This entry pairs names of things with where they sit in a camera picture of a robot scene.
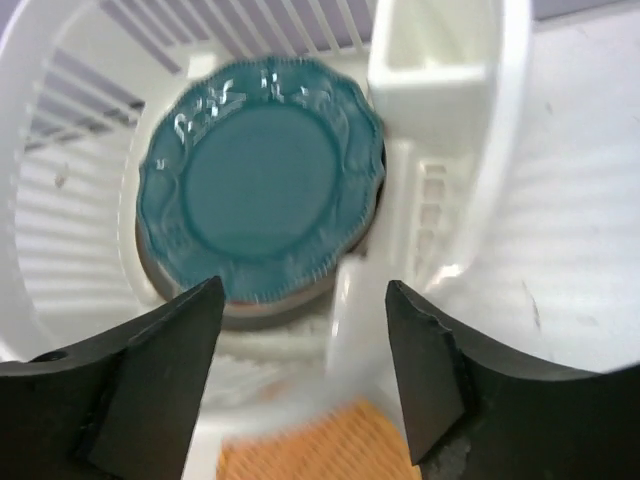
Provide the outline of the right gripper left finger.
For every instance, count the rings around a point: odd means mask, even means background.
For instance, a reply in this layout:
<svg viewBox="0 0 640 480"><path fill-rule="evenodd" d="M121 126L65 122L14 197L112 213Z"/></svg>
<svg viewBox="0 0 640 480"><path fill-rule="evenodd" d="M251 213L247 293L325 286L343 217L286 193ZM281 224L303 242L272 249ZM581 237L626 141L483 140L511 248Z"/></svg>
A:
<svg viewBox="0 0 640 480"><path fill-rule="evenodd" d="M117 327L1 366L5 479L178 479L221 330L218 278Z"/></svg>

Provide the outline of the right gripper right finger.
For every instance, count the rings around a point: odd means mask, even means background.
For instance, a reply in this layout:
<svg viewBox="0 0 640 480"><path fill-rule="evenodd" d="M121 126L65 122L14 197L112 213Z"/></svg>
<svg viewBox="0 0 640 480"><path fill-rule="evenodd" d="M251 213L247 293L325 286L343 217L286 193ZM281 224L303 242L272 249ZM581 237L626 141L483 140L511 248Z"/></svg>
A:
<svg viewBox="0 0 640 480"><path fill-rule="evenodd" d="M639 369L511 348L401 281L385 297L410 457L425 479L635 479Z"/></svg>

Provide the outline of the red rimmed cream plate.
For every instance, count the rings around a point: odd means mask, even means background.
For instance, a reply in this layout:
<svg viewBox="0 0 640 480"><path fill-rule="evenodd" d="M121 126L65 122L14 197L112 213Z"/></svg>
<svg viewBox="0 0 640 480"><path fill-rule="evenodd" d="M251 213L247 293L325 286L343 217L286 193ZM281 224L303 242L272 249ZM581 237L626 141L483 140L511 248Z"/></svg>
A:
<svg viewBox="0 0 640 480"><path fill-rule="evenodd" d="M229 329L269 328L332 288L365 241L385 173L382 146L152 153L140 165L138 235L166 297L217 277Z"/></svg>

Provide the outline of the teal scalloped round plate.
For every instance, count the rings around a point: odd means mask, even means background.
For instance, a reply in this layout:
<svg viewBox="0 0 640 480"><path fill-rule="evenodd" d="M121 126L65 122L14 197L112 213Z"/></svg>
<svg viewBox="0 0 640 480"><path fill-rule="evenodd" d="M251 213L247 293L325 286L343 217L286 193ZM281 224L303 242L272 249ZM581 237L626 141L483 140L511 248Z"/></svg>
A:
<svg viewBox="0 0 640 480"><path fill-rule="evenodd" d="M328 275L385 177L383 126L351 77L313 58L236 61L192 83L139 166L146 248L187 290L264 304Z"/></svg>

